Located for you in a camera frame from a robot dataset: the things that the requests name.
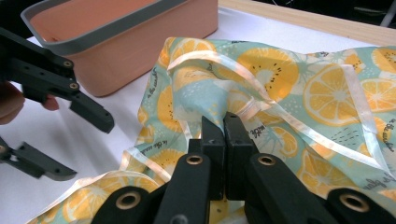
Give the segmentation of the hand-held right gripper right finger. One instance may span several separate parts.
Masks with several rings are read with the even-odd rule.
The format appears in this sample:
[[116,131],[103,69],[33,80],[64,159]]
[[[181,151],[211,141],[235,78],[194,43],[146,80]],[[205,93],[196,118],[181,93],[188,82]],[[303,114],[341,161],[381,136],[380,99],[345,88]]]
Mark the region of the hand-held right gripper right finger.
[[229,200],[246,197],[246,169],[250,157],[257,152],[242,120],[228,112],[224,118],[226,141],[226,196]]

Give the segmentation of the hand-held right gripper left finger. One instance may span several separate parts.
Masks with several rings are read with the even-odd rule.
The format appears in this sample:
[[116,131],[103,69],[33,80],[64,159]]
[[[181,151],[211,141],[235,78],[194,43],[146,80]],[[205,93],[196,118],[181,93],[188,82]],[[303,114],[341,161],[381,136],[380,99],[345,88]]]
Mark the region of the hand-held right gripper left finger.
[[222,200],[224,197],[225,140],[222,130],[206,117],[202,117],[201,138],[189,141],[189,153],[202,153],[211,162],[209,199]]

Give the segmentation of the pink basket with grey rim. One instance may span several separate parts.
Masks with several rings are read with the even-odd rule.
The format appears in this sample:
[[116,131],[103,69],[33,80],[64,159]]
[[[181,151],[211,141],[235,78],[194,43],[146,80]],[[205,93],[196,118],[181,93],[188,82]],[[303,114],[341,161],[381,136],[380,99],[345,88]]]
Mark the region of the pink basket with grey rim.
[[97,97],[147,73],[168,37],[204,38],[219,21],[218,0],[44,0],[21,18]]

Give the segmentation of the orange fruit print cloth bag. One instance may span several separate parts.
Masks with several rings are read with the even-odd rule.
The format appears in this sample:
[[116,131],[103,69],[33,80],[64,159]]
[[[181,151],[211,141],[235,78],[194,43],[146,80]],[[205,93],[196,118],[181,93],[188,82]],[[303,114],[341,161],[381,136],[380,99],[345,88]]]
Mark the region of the orange fruit print cloth bag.
[[392,214],[371,224],[396,224],[396,47],[300,54],[182,37],[164,43],[120,168],[80,179],[29,224],[90,224],[116,190],[158,189],[202,122],[221,126],[227,113],[312,193],[358,190]]

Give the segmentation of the white foam board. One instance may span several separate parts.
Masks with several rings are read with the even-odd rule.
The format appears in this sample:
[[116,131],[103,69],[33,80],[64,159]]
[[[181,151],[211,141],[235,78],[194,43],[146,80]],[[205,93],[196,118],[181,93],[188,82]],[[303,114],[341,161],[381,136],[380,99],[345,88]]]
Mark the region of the white foam board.
[[[326,34],[302,26],[275,21],[221,7],[218,30],[211,39],[255,41],[300,53],[339,51],[368,47],[366,41]],[[58,101],[60,109],[48,111],[27,100],[20,114],[0,125],[0,137],[9,146],[26,142],[56,161],[75,170],[67,181],[39,179],[0,163],[0,224],[26,224],[83,177],[96,177],[120,167],[122,152],[134,145],[141,125],[137,119],[148,75],[134,80],[97,103],[116,121],[111,133],[103,133]]]

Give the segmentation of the wooden table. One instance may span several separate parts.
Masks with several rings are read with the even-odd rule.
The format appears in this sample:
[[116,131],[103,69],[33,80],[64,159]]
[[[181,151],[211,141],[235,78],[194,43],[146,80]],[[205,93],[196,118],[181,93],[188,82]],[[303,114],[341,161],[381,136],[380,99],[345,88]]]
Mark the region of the wooden table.
[[253,0],[219,0],[219,6],[369,44],[396,46],[396,29],[274,6]]

